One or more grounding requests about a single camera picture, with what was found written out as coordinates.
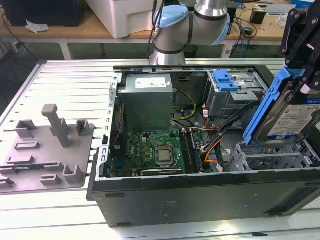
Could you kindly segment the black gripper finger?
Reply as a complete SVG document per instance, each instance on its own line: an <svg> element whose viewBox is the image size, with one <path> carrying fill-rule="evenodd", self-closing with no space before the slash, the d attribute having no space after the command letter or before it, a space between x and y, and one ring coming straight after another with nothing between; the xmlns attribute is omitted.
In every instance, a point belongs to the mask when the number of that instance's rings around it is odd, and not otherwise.
<svg viewBox="0 0 320 240"><path fill-rule="evenodd" d="M305 95L316 94L320 91L320 52L313 51L302 75L300 92Z"/></svg>
<svg viewBox="0 0 320 240"><path fill-rule="evenodd" d="M309 14L307 9L292 9L287 15L280 53L285 57L285 65L290 69L303 69L304 75L313 74L309 58L313 47L303 36Z"/></svg>

